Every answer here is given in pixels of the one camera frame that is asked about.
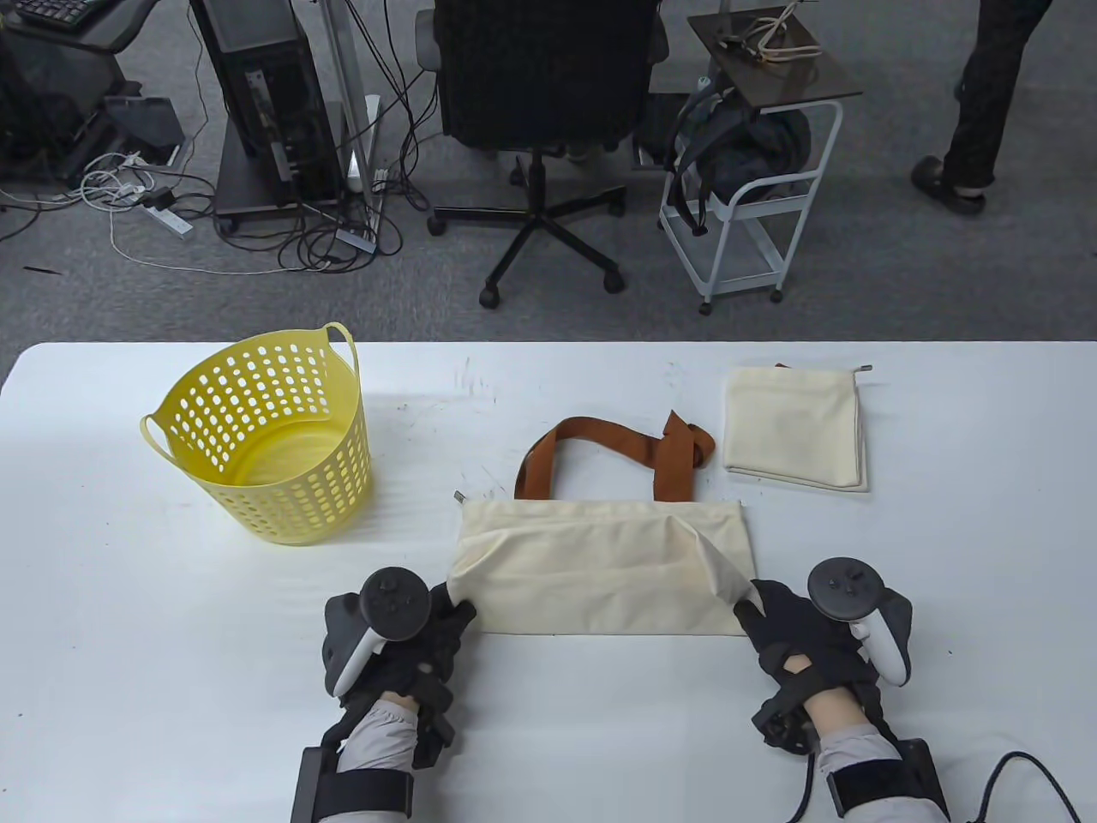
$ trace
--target gray sleeve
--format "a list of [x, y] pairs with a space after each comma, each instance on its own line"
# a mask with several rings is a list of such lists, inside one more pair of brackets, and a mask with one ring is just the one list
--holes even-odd
[[[410, 771], [418, 724], [414, 711], [378, 700], [350, 733], [339, 754], [337, 769]], [[402, 823], [406, 820], [399, 812], [347, 812], [325, 818], [320, 823]]]
[[[897, 760], [898, 752], [873, 725], [855, 725], [819, 741], [819, 774], [823, 777], [866, 760]], [[948, 823], [932, 800], [885, 798], [864, 803], [846, 814], [847, 823]]]

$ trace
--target black bag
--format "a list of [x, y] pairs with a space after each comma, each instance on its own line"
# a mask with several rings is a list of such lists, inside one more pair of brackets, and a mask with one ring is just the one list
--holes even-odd
[[[675, 172], [667, 205], [674, 206], [682, 221], [700, 237], [705, 228], [705, 206], [710, 194], [724, 203], [749, 182], [765, 177], [794, 174], [802, 171], [811, 159], [812, 132], [807, 117], [801, 111], [777, 112], [757, 116], [734, 89], [723, 93], [708, 119], [700, 125], [682, 153], [675, 169], [675, 138], [681, 132], [690, 113], [721, 91], [716, 83], [709, 83], [690, 95], [678, 113], [670, 133], [664, 168]], [[690, 166], [695, 166], [701, 178], [698, 195], [698, 215], [690, 213], [686, 202], [682, 177]], [[739, 200], [754, 203], [772, 190], [771, 185], [751, 189]]]

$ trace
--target sandal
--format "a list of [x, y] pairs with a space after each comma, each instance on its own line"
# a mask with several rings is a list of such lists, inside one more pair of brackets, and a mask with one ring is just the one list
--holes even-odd
[[911, 172], [911, 182], [923, 194], [926, 194], [943, 205], [950, 212], [974, 216], [986, 208], [986, 198], [962, 198], [955, 189], [941, 182], [941, 169], [945, 164], [936, 157], [924, 157]]

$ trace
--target black glove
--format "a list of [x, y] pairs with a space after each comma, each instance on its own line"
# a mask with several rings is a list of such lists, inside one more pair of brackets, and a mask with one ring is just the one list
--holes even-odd
[[754, 585], [766, 615], [743, 600], [735, 605], [735, 617], [758, 652], [762, 670], [774, 680], [787, 683], [792, 673], [785, 670], [784, 662], [803, 654], [832, 688], [875, 684], [877, 673], [859, 654], [861, 642], [850, 634], [848, 624], [826, 617], [783, 583], [754, 580]]
[[456, 606], [445, 584], [430, 593], [430, 618], [416, 636], [385, 643], [362, 669], [358, 680], [342, 697], [347, 713], [325, 735], [327, 742], [340, 742], [353, 731], [382, 692], [414, 698], [419, 703], [419, 740], [412, 768], [428, 768], [438, 762], [442, 749], [453, 742], [453, 728], [443, 717], [453, 702], [444, 686], [453, 675], [453, 658], [461, 649], [461, 635], [476, 617], [472, 602]]

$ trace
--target basket handle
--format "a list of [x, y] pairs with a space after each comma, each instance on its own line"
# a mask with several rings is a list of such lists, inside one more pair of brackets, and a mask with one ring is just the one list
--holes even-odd
[[145, 415], [143, 418], [140, 418], [140, 433], [145, 438], [145, 442], [151, 446], [156, 450], [157, 454], [159, 454], [161, 458], [163, 458], [173, 466], [176, 466], [176, 469], [182, 469], [182, 466], [179, 465], [179, 461], [176, 460], [173, 456], [171, 456], [171, 454], [169, 454], [167, 451], [165, 451], [163, 447], [160, 446], [158, 442], [156, 442], [156, 440], [152, 438], [152, 433], [148, 430], [149, 420], [152, 420], [152, 415]]
[[354, 376], [358, 377], [359, 381], [361, 381], [362, 370], [359, 368], [358, 364], [358, 349], [354, 347], [354, 338], [351, 337], [350, 331], [341, 323], [336, 323], [335, 320], [332, 320], [331, 323], [325, 323], [323, 330], [327, 331], [329, 328], [333, 328], [336, 331], [338, 331], [340, 335], [343, 336], [343, 338], [347, 340], [348, 343], [350, 343], [350, 354], [354, 359]]

